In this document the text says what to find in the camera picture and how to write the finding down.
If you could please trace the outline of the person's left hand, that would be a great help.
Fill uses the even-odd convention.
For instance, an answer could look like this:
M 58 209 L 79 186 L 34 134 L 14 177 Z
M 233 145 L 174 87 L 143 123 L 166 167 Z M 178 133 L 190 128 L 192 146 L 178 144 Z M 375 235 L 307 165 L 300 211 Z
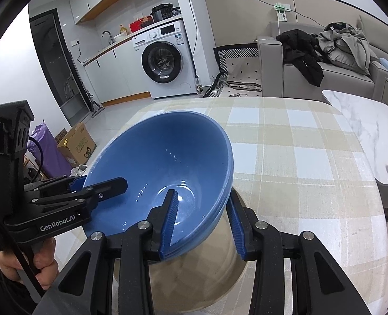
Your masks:
M 50 288 L 59 274 L 59 265 L 54 259 L 55 249 L 56 240 L 49 238 L 43 242 L 40 251 L 34 255 L 34 266 L 40 271 L 36 278 L 44 290 Z M 11 250 L 0 252 L 0 270 L 7 279 L 21 284 L 24 283 L 18 273 L 23 268 Z

